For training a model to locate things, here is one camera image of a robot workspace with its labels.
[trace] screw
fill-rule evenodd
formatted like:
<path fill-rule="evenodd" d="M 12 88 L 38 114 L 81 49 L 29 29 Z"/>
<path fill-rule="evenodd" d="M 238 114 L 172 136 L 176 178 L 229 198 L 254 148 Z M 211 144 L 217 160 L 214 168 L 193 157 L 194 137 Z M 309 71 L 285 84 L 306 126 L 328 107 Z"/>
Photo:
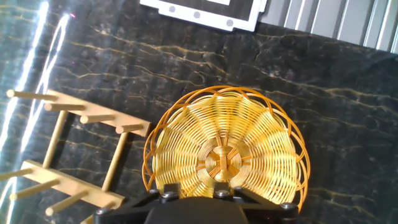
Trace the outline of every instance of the screw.
<path fill-rule="evenodd" d="M 195 18 L 199 19 L 199 18 L 200 18 L 200 12 L 195 12 L 195 13 L 193 14 L 193 16 L 194 16 Z"/>
<path fill-rule="evenodd" d="M 110 212 L 110 211 L 111 211 L 110 208 L 104 207 L 104 208 L 98 209 L 95 213 L 96 213 L 97 215 L 104 215 L 104 214 L 107 214 L 107 213 Z"/>
<path fill-rule="evenodd" d="M 231 19 L 228 19 L 228 21 L 226 21 L 226 25 L 231 27 L 234 25 L 234 21 L 232 21 Z"/>
<path fill-rule="evenodd" d="M 216 194 L 219 197 L 227 197 L 229 195 L 229 191 L 227 191 L 227 190 L 217 190 Z"/>
<path fill-rule="evenodd" d="M 292 209 L 295 208 L 297 205 L 294 203 L 285 202 L 279 205 L 283 209 Z"/>
<path fill-rule="evenodd" d="M 172 198 L 176 196 L 178 196 L 178 194 L 175 192 L 164 192 L 164 194 L 162 194 L 163 198 Z"/>

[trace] gray metal wall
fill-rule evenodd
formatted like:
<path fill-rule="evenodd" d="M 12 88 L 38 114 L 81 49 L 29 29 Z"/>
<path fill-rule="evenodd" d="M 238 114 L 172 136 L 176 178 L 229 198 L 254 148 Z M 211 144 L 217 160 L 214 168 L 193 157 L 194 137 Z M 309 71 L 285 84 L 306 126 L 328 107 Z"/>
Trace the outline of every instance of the gray metal wall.
<path fill-rule="evenodd" d="M 260 20 L 398 54 L 398 0 L 268 0 Z"/>

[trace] wooden drying rack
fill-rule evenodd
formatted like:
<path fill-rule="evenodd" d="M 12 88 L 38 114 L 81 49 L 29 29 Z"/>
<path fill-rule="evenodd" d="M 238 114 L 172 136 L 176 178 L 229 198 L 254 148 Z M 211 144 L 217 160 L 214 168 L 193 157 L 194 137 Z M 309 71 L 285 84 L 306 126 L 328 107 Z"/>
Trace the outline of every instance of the wooden drying rack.
<path fill-rule="evenodd" d="M 7 96 L 44 100 L 46 101 L 44 106 L 46 111 L 60 112 L 43 164 L 28 160 L 22 163 L 20 170 L 0 174 L 0 181 L 10 179 L 11 177 L 24 176 L 39 183 L 39 185 L 34 187 L 11 194 L 11 200 L 22 199 L 49 188 L 70 195 L 67 199 L 47 208 L 45 211 L 47 216 L 51 216 L 79 200 L 84 200 L 101 208 L 118 208 L 122 204 L 124 197 L 109 192 L 109 187 L 128 134 L 134 133 L 146 137 L 150 122 L 54 90 L 48 90 L 45 95 L 9 90 L 7 91 Z M 114 126 L 116 132 L 121 134 L 102 188 L 50 168 L 68 112 L 80 115 L 80 121 L 83 124 L 104 123 Z M 93 223 L 93 216 L 82 221 L 83 223 Z"/>

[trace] wooden dowel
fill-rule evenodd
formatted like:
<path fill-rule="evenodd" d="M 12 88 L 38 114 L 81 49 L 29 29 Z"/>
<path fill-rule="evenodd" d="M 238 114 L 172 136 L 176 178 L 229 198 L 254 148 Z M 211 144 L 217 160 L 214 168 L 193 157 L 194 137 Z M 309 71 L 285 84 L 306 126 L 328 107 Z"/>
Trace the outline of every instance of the wooden dowel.
<path fill-rule="evenodd" d="M 8 97 L 18 97 L 23 99 L 36 99 L 36 100 L 48 100 L 48 101 L 56 101 L 58 99 L 57 96 L 53 95 L 44 95 L 44 94 L 37 94 L 31 92 L 23 92 L 23 91 L 14 91 L 8 90 L 7 91 Z"/>
<path fill-rule="evenodd" d="M 82 122 L 83 124 L 95 123 L 101 121 L 112 121 L 112 120 L 114 120 L 113 115 L 94 115 L 94 116 L 83 115 L 80 118 L 80 122 Z"/>
<path fill-rule="evenodd" d="M 104 207 L 102 208 L 112 208 L 115 205 L 114 202 L 107 203 Z M 90 217 L 86 218 L 84 221 L 82 221 L 80 224 L 93 224 L 93 216 L 91 215 Z"/>
<path fill-rule="evenodd" d="M 41 192 L 43 190 L 47 190 L 47 189 L 49 189 L 49 188 L 51 188 L 54 185 L 57 185 L 59 183 L 60 183 L 60 181 L 55 179 L 55 180 L 51 180 L 51 181 L 45 182 L 43 184 L 36 185 L 34 187 L 29 187 L 28 189 L 21 190 L 20 192 L 16 192 L 14 194 L 11 194 L 10 195 L 10 199 L 11 200 L 19 200 L 19 199 L 22 199 L 22 198 L 26 198 L 26 197 L 31 196 L 33 194 L 39 193 L 39 192 Z"/>
<path fill-rule="evenodd" d="M 49 148 L 47 149 L 47 153 L 44 158 L 43 168 L 50 168 L 51 160 L 55 153 L 55 148 L 57 147 L 58 140 L 61 136 L 63 125 L 65 124 L 65 120 L 67 118 L 68 112 L 61 111 L 57 123 L 55 124 L 54 132 L 52 133 Z"/>
<path fill-rule="evenodd" d="M 84 105 L 68 105 L 59 103 L 46 103 L 44 105 L 46 111 L 83 111 L 86 109 Z"/>
<path fill-rule="evenodd" d="M 68 197 L 67 199 L 62 200 L 62 201 L 56 203 L 55 205 L 47 208 L 45 210 L 45 214 L 47 216 L 52 216 L 53 214 L 55 214 L 59 211 L 62 211 L 63 209 L 73 205 L 75 202 L 79 201 L 82 197 L 84 197 L 86 195 L 88 195 L 88 192 L 86 190 L 84 190 L 78 194 L 75 194 L 74 196 Z"/>
<path fill-rule="evenodd" d="M 144 128 L 142 124 L 132 124 L 132 125 L 124 125 L 124 126 L 118 126 L 116 127 L 116 133 L 121 134 L 121 133 L 127 133 L 131 131 L 138 131 Z"/>
<path fill-rule="evenodd" d="M 129 136 L 129 133 L 122 133 L 122 135 L 120 135 L 118 146 L 116 146 L 116 150 L 114 152 L 111 165 L 109 166 L 108 173 L 106 173 L 106 177 L 104 180 L 104 184 L 102 185 L 103 192 L 107 192 L 109 190 L 109 187 L 111 186 L 114 172 L 116 171 L 116 168 L 118 166 L 118 162 L 119 162 L 120 156 L 122 155 L 123 148 L 124 148 L 124 145 L 126 144 L 126 140 L 127 140 L 128 136 Z"/>
<path fill-rule="evenodd" d="M 0 174 L 0 181 L 10 179 L 11 177 L 20 177 L 22 175 L 31 174 L 32 172 L 33 170 L 28 168 L 28 169 L 18 170 L 15 172 Z"/>

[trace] wooden peg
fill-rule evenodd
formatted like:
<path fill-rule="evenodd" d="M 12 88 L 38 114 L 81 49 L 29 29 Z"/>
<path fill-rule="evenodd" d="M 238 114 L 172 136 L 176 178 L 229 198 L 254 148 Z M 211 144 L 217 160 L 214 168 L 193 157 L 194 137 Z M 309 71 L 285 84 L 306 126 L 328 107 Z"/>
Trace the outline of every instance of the wooden peg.
<path fill-rule="evenodd" d="M 7 96 L 10 98 L 18 97 L 18 98 L 23 98 L 23 99 L 36 99 L 36 100 L 48 100 L 48 101 L 56 101 L 58 99 L 58 97 L 53 96 L 53 95 L 43 95 L 43 94 L 23 92 L 23 91 L 14 91 L 14 90 L 8 90 Z"/>
<path fill-rule="evenodd" d="M 67 195 L 75 195 L 83 190 L 88 192 L 81 200 L 97 207 L 103 207 L 109 202 L 115 202 L 115 207 L 122 204 L 124 197 L 112 192 L 103 192 L 101 187 L 89 184 L 83 180 L 64 174 L 55 169 L 45 169 L 42 164 L 34 161 L 24 161 L 21 169 L 31 168 L 33 173 L 25 175 L 26 178 L 38 183 L 45 183 L 49 180 L 59 180 L 60 184 L 52 188 Z"/>
<path fill-rule="evenodd" d="M 102 122 L 102 121 L 112 121 L 112 120 L 114 120 L 113 115 L 94 115 L 94 116 L 83 115 L 80 118 L 80 122 L 82 122 L 83 124 Z"/>
<path fill-rule="evenodd" d="M 74 196 L 68 197 L 67 199 L 62 200 L 62 201 L 56 203 L 55 205 L 47 208 L 45 210 L 45 214 L 47 216 L 52 216 L 53 214 L 55 214 L 59 211 L 62 211 L 63 209 L 73 205 L 75 202 L 79 201 L 82 197 L 87 196 L 87 195 L 88 195 L 88 192 L 86 190 L 84 190 L 78 194 L 75 194 Z"/>
<path fill-rule="evenodd" d="M 114 152 L 111 165 L 109 166 L 108 173 L 106 173 L 106 177 L 104 180 L 104 184 L 102 185 L 103 192 L 107 192 L 109 190 L 109 187 L 111 186 L 113 175 L 118 166 L 118 162 L 122 155 L 123 148 L 124 148 L 124 145 L 126 144 L 128 136 L 129 136 L 129 133 L 122 133 L 122 135 L 120 135 L 118 146 L 116 146 L 116 150 Z"/>
<path fill-rule="evenodd" d="M 48 181 L 48 182 L 43 183 L 43 184 L 36 185 L 34 187 L 29 187 L 28 189 L 21 190 L 20 192 L 16 192 L 14 194 L 11 194 L 10 195 L 10 199 L 11 200 L 19 200 L 19 199 L 22 199 L 22 198 L 26 198 L 26 197 L 31 196 L 33 194 L 39 193 L 39 192 L 41 192 L 43 190 L 47 190 L 47 189 L 49 189 L 49 188 L 51 188 L 54 185 L 57 185 L 59 183 L 60 183 L 60 181 L 55 179 L 55 180 L 51 180 L 51 181 Z"/>
<path fill-rule="evenodd" d="M 10 179 L 11 177 L 20 177 L 22 175 L 31 174 L 32 172 L 32 169 L 22 169 L 15 172 L 0 174 L 0 181 Z"/>
<path fill-rule="evenodd" d="M 112 208 L 113 206 L 115 206 L 115 203 L 114 202 L 110 202 L 110 203 L 107 203 L 104 207 L 102 207 L 102 208 Z M 88 218 L 86 218 L 84 221 L 82 221 L 80 224 L 93 224 L 93 222 L 94 222 L 94 219 L 93 219 L 93 216 L 92 215 L 90 215 L 90 217 L 88 217 Z"/>
<path fill-rule="evenodd" d="M 137 131 L 130 131 L 134 134 L 138 134 L 142 137 L 146 137 L 148 134 L 148 130 L 150 127 L 150 122 L 148 121 L 144 121 L 143 119 L 139 119 L 139 118 L 135 118 L 133 116 L 130 116 L 128 114 L 124 114 L 115 110 L 111 110 L 109 108 L 106 108 L 104 106 L 100 106 L 97 105 L 95 103 L 90 103 L 63 93 L 59 93 L 57 91 L 54 90 L 47 90 L 47 93 L 49 95 L 53 95 L 53 96 L 57 96 L 58 99 L 54 102 L 57 104 L 61 104 L 61 105 L 70 105 L 73 104 L 75 105 L 83 105 L 86 109 L 81 110 L 82 108 L 78 108 L 79 110 L 71 110 L 70 108 L 66 108 L 63 107 L 63 110 L 67 110 L 73 114 L 79 115 L 79 116 L 99 116 L 99 115 L 112 115 L 114 116 L 114 119 L 112 120 L 107 120 L 106 121 L 100 121 L 101 123 L 110 125 L 112 127 L 117 128 L 118 126 L 129 126 L 131 124 L 141 124 L 142 128 L 138 129 Z M 54 106 L 47 106 L 47 107 L 51 107 L 51 108 L 47 108 L 46 110 L 52 110 L 52 108 L 54 108 Z"/>
<path fill-rule="evenodd" d="M 116 127 L 116 133 L 121 134 L 121 133 L 128 133 L 131 131 L 138 131 L 144 128 L 142 124 L 132 124 L 132 125 L 124 125 L 124 126 L 118 126 Z"/>
<path fill-rule="evenodd" d="M 84 105 L 69 105 L 59 103 L 46 103 L 44 105 L 46 111 L 83 111 L 86 109 Z"/>
<path fill-rule="evenodd" d="M 61 111 L 57 123 L 55 124 L 54 132 L 52 133 L 49 148 L 47 149 L 47 153 L 44 158 L 43 168 L 50 168 L 51 160 L 55 153 L 55 148 L 57 147 L 58 140 L 61 136 L 63 125 L 65 124 L 65 120 L 67 118 L 68 112 Z"/>

